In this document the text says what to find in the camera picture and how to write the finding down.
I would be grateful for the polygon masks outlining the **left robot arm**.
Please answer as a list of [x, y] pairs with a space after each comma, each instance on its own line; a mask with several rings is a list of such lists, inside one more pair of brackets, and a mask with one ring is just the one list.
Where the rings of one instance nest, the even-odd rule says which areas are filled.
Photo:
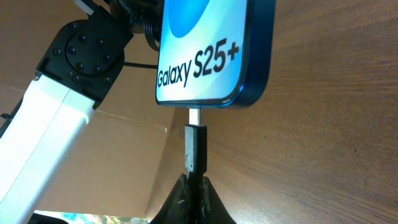
[[24, 96], [2, 114], [2, 223], [56, 222], [35, 209], [127, 65], [124, 48], [135, 34], [144, 34], [158, 49], [163, 1], [77, 5], [87, 18], [58, 31]]

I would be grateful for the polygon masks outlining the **blue Galaxy smartphone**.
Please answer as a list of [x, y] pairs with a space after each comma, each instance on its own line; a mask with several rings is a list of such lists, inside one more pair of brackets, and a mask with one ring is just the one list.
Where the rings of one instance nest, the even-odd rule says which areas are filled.
[[275, 0], [166, 0], [156, 103], [253, 105], [269, 79], [275, 8]]

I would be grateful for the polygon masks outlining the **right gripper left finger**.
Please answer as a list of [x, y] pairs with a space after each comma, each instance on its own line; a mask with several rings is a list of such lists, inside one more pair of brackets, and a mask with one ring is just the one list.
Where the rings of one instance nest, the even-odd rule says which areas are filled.
[[150, 224], [185, 224], [187, 223], [186, 211], [186, 183], [187, 176], [181, 174], [172, 190], [167, 196], [163, 206]]

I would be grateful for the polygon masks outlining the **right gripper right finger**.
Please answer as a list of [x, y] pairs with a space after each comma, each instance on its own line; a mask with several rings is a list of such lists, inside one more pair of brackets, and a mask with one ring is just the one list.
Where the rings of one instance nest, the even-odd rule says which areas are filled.
[[236, 224], [208, 177], [203, 178], [201, 222], [205, 224]]

